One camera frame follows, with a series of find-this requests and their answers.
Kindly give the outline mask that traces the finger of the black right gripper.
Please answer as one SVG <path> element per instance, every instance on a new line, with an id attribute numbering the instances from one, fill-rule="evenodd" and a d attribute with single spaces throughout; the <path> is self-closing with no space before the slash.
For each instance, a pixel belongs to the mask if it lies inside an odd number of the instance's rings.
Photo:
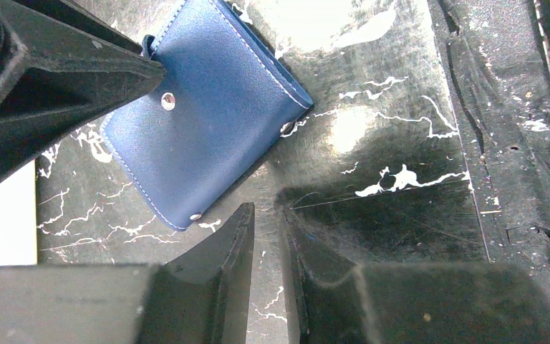
<path id="1" fill-rule="evenodd" d="M 73 1 L 0 1 L 0 183 L 165 70 Z"/>

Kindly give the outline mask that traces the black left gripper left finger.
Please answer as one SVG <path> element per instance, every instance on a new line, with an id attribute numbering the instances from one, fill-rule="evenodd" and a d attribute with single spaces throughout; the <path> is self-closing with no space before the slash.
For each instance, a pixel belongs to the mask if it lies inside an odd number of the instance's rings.
<path id="1" fill-rule="evenodd" d="M 0 343 L 244 343 L 255 207 L 173 261 L 0 267 Z"/>

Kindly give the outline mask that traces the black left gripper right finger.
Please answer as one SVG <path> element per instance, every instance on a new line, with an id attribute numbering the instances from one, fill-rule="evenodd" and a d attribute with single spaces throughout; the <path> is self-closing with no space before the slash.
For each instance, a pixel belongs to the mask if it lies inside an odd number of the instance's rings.
<path id="1" fill-rule="evenodd" d="M 550 302 L 509 264 L 355 263 L 285 209 L 291 343 L 550 343 Z"/>

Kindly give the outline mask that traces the blue leather card holder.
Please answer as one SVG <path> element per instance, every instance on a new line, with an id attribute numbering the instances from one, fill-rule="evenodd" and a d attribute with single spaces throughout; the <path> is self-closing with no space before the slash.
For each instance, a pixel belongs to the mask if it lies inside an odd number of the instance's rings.
<path id="1" fill-rule="evenodd" d="M 313 102 L 224 1 L 182 1 L 143 55 L 164 80 L 100 131 L 155 215 L 184 230 Z"/>

